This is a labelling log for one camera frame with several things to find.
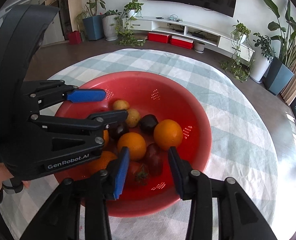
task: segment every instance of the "checkered tablecloth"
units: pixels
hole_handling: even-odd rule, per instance
[[[214,179],[236,178],[271,224],[277,192],[277,156],[261,118],[223,73],[210,65],[180,55],[140,49],[122,49],[88,58],[54,75],[66,84],[81,86],[96,77],[119,71],[147,71],[168,77],[187,88],[204,107],[212,130],[211,157],[205,174]],[[42,111],[54,115],[58,105]],[[6,195],[1,214],[15,239],[58,185],[53,175],[36,179],[29,189]],[[214,201],[213,239],[218,239]],[[154,215],[110,217],[113,239],[185,239],[190,201],[179,201]],[[81,239],[84,237],[81,210]]]

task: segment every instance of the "tomato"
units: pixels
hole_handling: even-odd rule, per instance
[[[150,158],[145,159],[148,166],[149,174],[153,177],[159,176],[163,170],[163,160],[159,154],[152,155]]]
[[[148,178],[147,166],[143,163],[129,162],[129,168],[126,176],[126,186],[146,185]]]

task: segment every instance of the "tv stand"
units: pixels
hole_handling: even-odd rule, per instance
[[[170,33],[195,41],[201,41],[206,44],[206,48],[222,54],[228,52],[228,55],[231,55],[234,53],[230,35],[221,33],[220,31],[190,22],[176,22],[167,19],[156,19],[155,17],[136,17],[136,19],[136,21],[131,21],[130,25],[127,26],[128,29],[132,26],[132,30]],[[126,19],[123,19],[124,28],[126,27],[125,21]],[[176,31],[176,29],[181,29],[181,26],[184,27],[183,33]],[[200,33],[202,36],[196,37],[193,36],[193,33]],[[249,49],[246,44],[241,44],[240,57],[242,59],[249,62],[253,53],[254,51]]]

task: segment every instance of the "red storage box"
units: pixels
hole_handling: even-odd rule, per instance
[[[162,43],[169,43],[171,38],[170,34],[163,34],[163,33],[148,33],[148,40],[149,41],[157,41]]]
[[[193,48],[193,41],[189,39],[185,39],[182,37],[172,36],[170,39],[170,44],[175,45],[178,47],[183,47],[186,49],[192,49]]]
[[[70,45],[80,44],[82,42],[80,32],[74,31],[68,34]]]

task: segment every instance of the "red colander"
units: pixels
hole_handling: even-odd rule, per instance
[[[148,72],[124,71],[95,78],[80,88],[104,89],[105,100],[95,103],[64,102],[56,116],[84,119],[90,114],[112,110],[112,104],[126,100],[131,108],[137,109],[141,117],[154,114],[158,121],[172,119],[179,123],[184,139],[177,148],[180,157],[189,161],[194,169],[204,171],[210,157],[211,129],[206,112],[198,100],[175,81]],[[146,144],[153,138],[142,134],[139,128],[130,129],[144,136]],[[167,154],[164,153],[163,173],[151,177],[147,185],[135,188],[124,187],[116,201],[107,201],[108,213],[115,217],[137,217],[161,211],[179,200],[175,191]],[[64,178],[88,177],[83,165],[55,174],[60,183]]]

